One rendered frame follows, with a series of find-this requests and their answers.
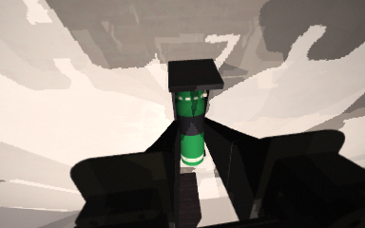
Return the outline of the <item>green and black battery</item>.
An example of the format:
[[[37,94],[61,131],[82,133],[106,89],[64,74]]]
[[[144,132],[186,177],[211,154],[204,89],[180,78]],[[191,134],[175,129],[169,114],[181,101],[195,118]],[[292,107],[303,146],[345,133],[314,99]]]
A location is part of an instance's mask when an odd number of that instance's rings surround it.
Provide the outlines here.
[[[204,153],[204,90],[175,92],[177,123],[180,126],[181,160],[189,166],[203,162]]]

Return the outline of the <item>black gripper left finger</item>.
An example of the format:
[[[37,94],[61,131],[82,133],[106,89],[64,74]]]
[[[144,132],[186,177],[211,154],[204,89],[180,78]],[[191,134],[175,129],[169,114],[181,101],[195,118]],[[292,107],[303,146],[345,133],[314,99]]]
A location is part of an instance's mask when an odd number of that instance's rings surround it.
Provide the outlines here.
[[[69,175],[86,201],[89,196],[147,188],[159,191],[169,228],[179,228],[181,136],[177,120],[145,151],[88,158]]]

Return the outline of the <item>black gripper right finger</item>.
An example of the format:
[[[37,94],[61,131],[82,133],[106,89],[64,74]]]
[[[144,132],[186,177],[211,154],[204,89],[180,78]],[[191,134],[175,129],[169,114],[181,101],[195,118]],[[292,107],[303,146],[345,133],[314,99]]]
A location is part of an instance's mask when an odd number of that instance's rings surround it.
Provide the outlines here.
[[[333,150],[338,153],[345,135],[326,129],[259,139],[204,117],[204,142],[238,220],[244,220],[258,218],[276,160]]]

